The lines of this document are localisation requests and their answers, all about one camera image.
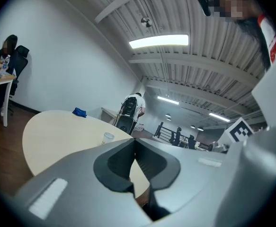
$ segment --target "blue cloth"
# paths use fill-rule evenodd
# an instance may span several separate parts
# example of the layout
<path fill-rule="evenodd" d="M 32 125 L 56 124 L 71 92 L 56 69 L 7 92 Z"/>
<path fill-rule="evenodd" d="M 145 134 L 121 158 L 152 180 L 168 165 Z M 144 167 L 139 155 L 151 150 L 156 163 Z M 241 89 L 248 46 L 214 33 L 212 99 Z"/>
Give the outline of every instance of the blue cloth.
<path fill-rule="evenodd" d="M 75 108 L 75 110 L 72 112 L 73 114 L 86 118 L 86 111 L 81 110 L 79 108 Z"/>

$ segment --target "white desk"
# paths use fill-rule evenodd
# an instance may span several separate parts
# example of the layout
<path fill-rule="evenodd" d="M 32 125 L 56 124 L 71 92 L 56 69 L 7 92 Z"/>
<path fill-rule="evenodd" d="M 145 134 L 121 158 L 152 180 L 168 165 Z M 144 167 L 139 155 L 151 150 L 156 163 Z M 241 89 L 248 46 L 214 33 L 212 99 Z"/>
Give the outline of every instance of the white desk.
<path fill-rule="evenodd" d="M 3 75 L 0 78 L 0 84 L 4 84 L 7 83 L 6 86 L 6 91 L 5 91 L 5 97 L 4 97 L 4 115 L 3 115 L 3 125 L 5 127 L 7 127 L 7 112 L 8 112 L 8 105 L 9 105 L 9 92 L 10 92 L 10 87 L 11 87 L 11 83 L 13 81 L 13 79 L 15 79 L 16 77 L 12 76 L 12 75 Z"/>
<path fill-rule="evenodd" d="M 33 175 L 37 175 L 61 158 L 80 150 L 101 145 L 105 132 L 115 140 L 132 138 L 122 130 L 96 118 L 78 117 L 68 111 L 46 111 L 34 116 L 23 132 L 23 152 Z M 134 161 L 131 172 L 135 196 L 140 196 L 149 186 L 145 175 Z"/>

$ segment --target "office chair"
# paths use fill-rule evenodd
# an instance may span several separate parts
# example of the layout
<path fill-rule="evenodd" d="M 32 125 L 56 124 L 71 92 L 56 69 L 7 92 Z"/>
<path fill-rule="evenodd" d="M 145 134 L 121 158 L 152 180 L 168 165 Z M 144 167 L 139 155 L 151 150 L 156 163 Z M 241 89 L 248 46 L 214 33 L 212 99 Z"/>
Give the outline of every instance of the office chair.
<path fill-rule="evenodd" d="M 15 71 L 16 71 L 17 78 L 15 80 L 13 80 L 13 82 L 11 84 L 10 93 L 9 93 L 10 98 L 12 98 L 12 96 L 15 95 L 16 89 L 18 87 L 17 84 L 19 82 L 18 78 L 28 63 L 28 60 L 26 59 L 26 57 L 29 52 L 29 49 L 27 49 L 26 47 L 24 47 L 22 45 L 19 45 L 16 48 L 16 52 L 17 52 L 17 58 L 16 58 Z M 14 111 L 12 110 L 12 103 L 9 103 L 8 110 L 10 110 L 10 112 L 11 112 L 10 115 L 13 116 Z"/>

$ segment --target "fluorescent light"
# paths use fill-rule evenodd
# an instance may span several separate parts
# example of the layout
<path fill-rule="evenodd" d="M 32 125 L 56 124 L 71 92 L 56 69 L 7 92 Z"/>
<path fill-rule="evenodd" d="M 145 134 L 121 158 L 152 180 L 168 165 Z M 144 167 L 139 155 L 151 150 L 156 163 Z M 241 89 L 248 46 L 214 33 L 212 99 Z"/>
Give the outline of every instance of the fluorescent light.
<path fill-rule="evenodd" d="M 214 114 L 214 113 L 210 113 L 209 115 L 210 115 L 210 116 L 213 116 L 213 117 L 216 117 L 216 118 L 218 118 L 218 119 L 224 120 L 224 121 L 226 121 L 226 122 L 229 122 L 229 121 L 230 121 L 229 119 L 223 118 L 223 117 L 221 117 L 221 116 L 219 116 L 219 115 L 217 115 L 217 114 Z"/>
<path fill-rule="evenodd" d="M 172 104 L 179 105 L 179 102 L 176 102 L 176 101 L 174 101 L 174 100 L 170 100 L 170 99 L 168 99 L 168 98 L 164 98 L 164 97 L 158 96 L 158 99 L 161 99 L 161 100 L 166 101 L 166 102 L 170 102 L 170 103 L 172 103 Z"/>
<path fill-rule="evenodd" d="M 156 45 L 188 45 L 188 35 L 159 35 L 130 41 L 133 49 Z"/>

